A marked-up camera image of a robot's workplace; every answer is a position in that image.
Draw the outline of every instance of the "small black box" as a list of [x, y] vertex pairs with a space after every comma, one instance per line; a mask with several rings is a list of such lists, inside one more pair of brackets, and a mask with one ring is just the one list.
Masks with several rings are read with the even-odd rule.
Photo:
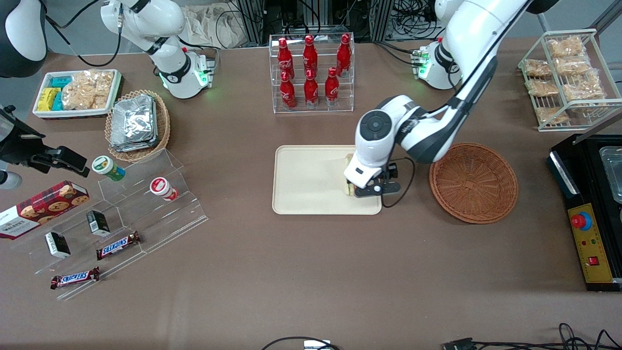
[[86, 213], [88, 225], [91, 227], [91, 233], [94, 235], [105, 237], [110, 234], [110, 228], [106, 222], [106, 216], [95, 210]]
[[67, 240], [56, 232], [46, 234], [45, 241], [47, 242], [47, 247], [50, 249], [50, 254], [52, 254], [52, 256], [64, 259], [71, 255]]

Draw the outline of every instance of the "red and white cup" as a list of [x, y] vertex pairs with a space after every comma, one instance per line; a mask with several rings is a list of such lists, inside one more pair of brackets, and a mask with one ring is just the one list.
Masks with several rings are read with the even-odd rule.
[[172, 201], [177, 198], [177, 189], [170, 185], [170, 182], [163, 177], [156, 177], [149, 185], [151, 193], [158, 197], [162, 197], [165, 201]]

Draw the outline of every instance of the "brown tabletop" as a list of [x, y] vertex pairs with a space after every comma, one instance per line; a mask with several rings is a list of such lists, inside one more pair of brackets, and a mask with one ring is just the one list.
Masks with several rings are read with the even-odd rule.
[[[344, 350], [435, 349], [467, 336], [555, 341], [560, 322], [581, 336], [608, 328], [622, 338], [622, 294], [584, 290], [545, 165], [549, 148], [569, 134], [535, 130], [516, 72], [534, 41], [504, 42], [497, 73], [457, 136], [495, 149], [516, 172], [516, 208], [491, 225], [447, 214], [423, 164], [403, 202], [378, 215], [272, 211], [279, 146], [353, 144], [358, 118], [384, 98], [404, 93], [429, 109], [452, 94], [414, 80], [407, 65], [371, 44], [356, 47], [355, 111], [332, 115], [274, 115], [265, 48], [223, 51], [214, 87], [189, 100], [164, 90], [147, 55], [120, 55], [110, 67], [123, 74], [123, 92], [146, 88], [166, 102], [168, 148], [210, 220], [67, 302], [56, 301], [50, 276], [35, 276], [28, 256], [3, 240], [0, 348], [261, 349], [304, 335]], [[52, 55], [44, 70], [83, 68], [77, 58]], [[104, 119], [27, 121], [49, 145], [89, 159], [107, 153]], [[24, 185], [1, 194], [0, 210], [63, 179], [90, 191], [101, 179], [12, 169]]]

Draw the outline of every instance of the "red bottle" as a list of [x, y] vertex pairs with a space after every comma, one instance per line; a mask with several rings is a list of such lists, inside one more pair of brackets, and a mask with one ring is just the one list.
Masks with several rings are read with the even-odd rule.
[[291, 111], [296, 108], [294, 85], [289, 81], [289, 73], [287, 72], [281, 72], [281, 98], [283, 98], [285, 110]]
[[282, 37], [279, 38], [279, 55], [277, 56], [279, 59], [279, 68], [282, 72], [287, 72], [289, 74], [289, 78], [294, 78], [294, 59], [292, 58], [292, 53], [287, 48], [287, 40]]
[[350, 48], [350, 35], [343, 34], [341, 36], [341, 45], [337, 49], [337, 75], [339, 77], [350, 76], [350, 57], [352, 49]]
[[302, 61], [305, 66], [305, 72], [310, 69], [317, 76], [317, 51], [313, 46], [313, 36], [305, 36], [305, 49], [302, 51]]
[[307, 104], [307, 108], [314, 110], [319, 104], [315, 72], [308, 69], [305, 75], [307, 76], [307, 80], [305, 81], [305, 103]]
[[339, 79], [337, 79], [337, 68], [335, 67], [330, 67], [328, 69], [328, 78], [326, 78], [326, 84], [324, 85], [324, 97], [326, 106], [337, 106]]

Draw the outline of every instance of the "wicker basket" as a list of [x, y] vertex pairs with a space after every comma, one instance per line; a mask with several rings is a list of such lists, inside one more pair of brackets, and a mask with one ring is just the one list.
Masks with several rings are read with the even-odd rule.
[[[127, 161], [130, 163], [135, 163], [140, 161], [143, 158], [149, 157], [152, 154], [155, 154], [164, 148], [166, 148], [166, 144], [169, 142], [170, 136], [170, 119], [169, 119], [169, 111], [166, 109], [164, 105], [164, 101], [162, 98], [158, 96], [155, 92], [148, 90], [138, 90], [132, 91], [123, 95], [120, 100], [128, 100], [130, 98], [134, 98], [140, 94], [149, 95], [155, 100], [155, 113], [157, 115], [157, 132], [160, 136], [160, 143], [157, 144], [156, 147], [137, 149], [135, 151], [130, 152], [117, 152], [112, 147], [108, 147], [108, 151], [112, 154], [116, 159]], [[104, 131], [106, 135], [106, 140], [110, 143], [110, 135], [112, 133], [112, 115], [113, 112], [110, 110], [108, 112], [108, 116], [106, 117], [106, 130]]]
[[430, 186], [449, 214], [472, 224], [503, 219], [518, 199], [518, 181], [508, 162], [477, 143], [457, 143], [432, 164]]

